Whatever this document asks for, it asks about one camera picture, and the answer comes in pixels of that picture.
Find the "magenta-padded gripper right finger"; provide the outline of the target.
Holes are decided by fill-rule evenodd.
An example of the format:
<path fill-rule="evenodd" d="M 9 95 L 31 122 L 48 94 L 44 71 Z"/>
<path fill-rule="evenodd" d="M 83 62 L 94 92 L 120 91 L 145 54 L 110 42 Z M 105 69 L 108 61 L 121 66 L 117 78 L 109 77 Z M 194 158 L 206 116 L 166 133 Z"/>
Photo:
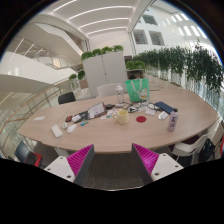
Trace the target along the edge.
<path fill-rule="evenodd" d="M 132 155 L 144 185 L 182 169 L 167 153 L 158 154 L 135 143 L 132 144 Z"/>

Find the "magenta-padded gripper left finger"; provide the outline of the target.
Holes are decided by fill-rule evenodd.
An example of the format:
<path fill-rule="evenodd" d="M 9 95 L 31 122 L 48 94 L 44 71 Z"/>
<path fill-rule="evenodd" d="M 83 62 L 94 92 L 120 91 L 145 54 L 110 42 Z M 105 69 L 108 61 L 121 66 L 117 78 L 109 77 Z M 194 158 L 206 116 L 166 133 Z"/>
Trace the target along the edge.
<path fill-rule="evenodd" d="M 68 157 L 59 156 L 45 168 L 45 171 L 83 186 L 94 154 L 94 145 L 91 144 Z"/>

